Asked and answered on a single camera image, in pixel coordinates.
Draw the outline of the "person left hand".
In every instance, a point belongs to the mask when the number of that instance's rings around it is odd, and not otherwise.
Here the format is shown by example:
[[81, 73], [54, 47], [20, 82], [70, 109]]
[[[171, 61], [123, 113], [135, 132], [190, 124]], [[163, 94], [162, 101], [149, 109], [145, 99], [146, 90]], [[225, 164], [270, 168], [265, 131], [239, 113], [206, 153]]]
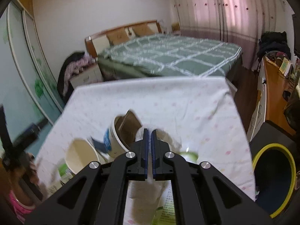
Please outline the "person left hand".
[[[37, 174], [36, 165], [34, 164], [34, 156], [31, 153], [27, 153], [30, 164], [29, 170], [31, 174], [29, 175], [29, 180], [32, 184], [39, 184], [39, 177]], [[16, 199], [25, 206], [32, 206], [34, 203], [32, 199], [24, 192], [19, 184], [22, 176], [26, 173], [26, 169], [23, 166], [16, 167], [15, 169], [9, 171], [9, 180], [11, 184], [11, 189], [16, 197]]]

